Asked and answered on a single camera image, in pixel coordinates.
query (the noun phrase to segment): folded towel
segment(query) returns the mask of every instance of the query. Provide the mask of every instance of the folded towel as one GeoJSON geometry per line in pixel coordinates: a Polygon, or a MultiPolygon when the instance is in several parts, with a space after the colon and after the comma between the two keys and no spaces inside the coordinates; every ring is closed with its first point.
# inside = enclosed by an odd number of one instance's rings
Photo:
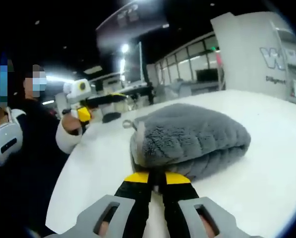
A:
{"type": "Polygon", "coordinates": [[[241,158],[250,135],[225,114],[173,104],[137,118],[130,151],[136,170],[160,167],[190,179],[203,178],[241,158]]]}

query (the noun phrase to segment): ceiling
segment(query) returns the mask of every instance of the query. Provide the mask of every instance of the ceiling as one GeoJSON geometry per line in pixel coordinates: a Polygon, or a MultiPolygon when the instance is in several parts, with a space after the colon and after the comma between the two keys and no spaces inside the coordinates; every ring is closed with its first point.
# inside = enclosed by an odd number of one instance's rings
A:
{"type": "MultiPolygon", "coordinates": [[[[72,7],[45,6],[30,13],[17,12],[8,30],[6,52],[15,71],[34,63],[47,74],[66,78],[92,79],[115,71],[115,53],[100,57],[95,29],[111,14],[128,3],[105,0],[72,7]],[[92,75],[85,70],[100,65],[102,70],[92,75]]],[[[259,1],[160,0],[169,28],[161,28],[139,36],[146,63],[153,63],[188,41],[212,31],[210,19],[231,11],[233,14],[265,10],[259,1]]],[[[17,79],[12,92],[21,88],[17,79]]]]}

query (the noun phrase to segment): round table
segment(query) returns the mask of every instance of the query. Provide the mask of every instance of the round table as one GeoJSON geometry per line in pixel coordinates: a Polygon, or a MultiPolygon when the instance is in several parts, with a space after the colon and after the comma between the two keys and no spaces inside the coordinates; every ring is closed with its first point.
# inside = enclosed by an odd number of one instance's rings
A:
{"type": "MultiPolygon", "coordinates": [[[[168,101],[122,114],[107,124],[91,124],[74,148],[56,183],[46,225],[63,233],[78,214],[105,194],[114,195],[132,174],[129,141],[134,119],[174,103],[189,103],[227,114],[251,135],[246,155],[209,178],[193,182],[236,217],[249,235],[273,238],[296,215],[296,105],[262,94],[227,90],[168,101]]],[[[162,198],[152,195],[144,237],[168,237],[162,198]]]]}

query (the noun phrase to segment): gray gripper finger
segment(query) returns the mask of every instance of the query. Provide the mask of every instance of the gray gripper finger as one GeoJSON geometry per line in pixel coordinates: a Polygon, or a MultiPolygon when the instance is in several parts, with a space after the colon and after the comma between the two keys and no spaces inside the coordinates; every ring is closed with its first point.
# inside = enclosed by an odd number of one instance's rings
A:
{"type": "Polygon", "coordinates": [[[249,236],[240,230],[236,225],[235,217],[208,197],[181,200],[178,204],[185,217],[191,238],[208,237],[197,209],[204,209],[211,218],[210,225],[214,224],[213,229],[218,233],[215,238],[262,238],[249,236]]]}
{"type": "Polygon", "coordinates": [[[105,238],[122,238],[134,203],[133,199],[105,195],[78,215],[74,227],[61,235],[53,234],[45,238],[100,238],[94,233],[94,229],[101,225],[101,221],[112,207],[118,208],[109,223],[105,238]]]}

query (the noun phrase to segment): white table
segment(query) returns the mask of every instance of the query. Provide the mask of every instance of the white table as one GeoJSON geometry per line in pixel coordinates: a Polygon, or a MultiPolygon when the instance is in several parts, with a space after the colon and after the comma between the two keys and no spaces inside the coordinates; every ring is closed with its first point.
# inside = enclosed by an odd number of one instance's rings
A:
{"type": "MultiPolygon", "coordinates": [[[[250,235],[275,237],[296,213],[296,105],[262,94],[221,91],[173,100],[125,113],[107,124],[92,124],[70,155],[49,204],[46,225],[63,233],[77,215],[105,194],[114,194],[132,173],[129,139],[122,121],[165,105],[189,103],[225,113],[251,134],[245,157],[207,179],[194,182],[236,217],[250,235]]],[[[144,237],[166,237],[161,198],[153,195],[144,237]]]]}

